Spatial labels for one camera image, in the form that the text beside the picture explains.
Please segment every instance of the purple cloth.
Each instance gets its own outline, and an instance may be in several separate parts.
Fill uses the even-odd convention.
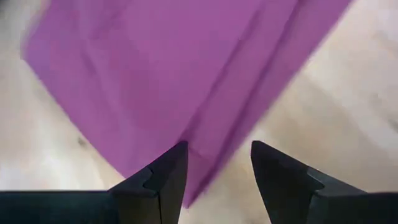
[[[52,0],[26,59],[122,175],[190,142],[190,205],[349,0]]]

